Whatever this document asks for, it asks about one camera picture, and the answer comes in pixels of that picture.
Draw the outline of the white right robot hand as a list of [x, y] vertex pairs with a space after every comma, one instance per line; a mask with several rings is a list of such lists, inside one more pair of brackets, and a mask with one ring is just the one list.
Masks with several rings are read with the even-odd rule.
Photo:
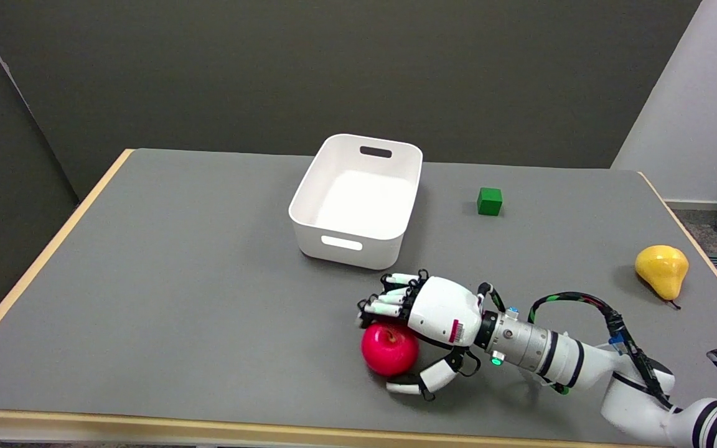
[[424, 342], [448, 353], [414, 375], [398, 375], [386, 382], [390, 393], [435, 398], [434, 392], [461, 374], [464, 357], [480, 334], [484, 301], [495, 297], [495, 287], [480, 283], [476, 292], [425, 269], [416, 274], [385, 273], [383, 290], [357, 303], [357, 324], [366, 329], [375, 322], [401, 324]]

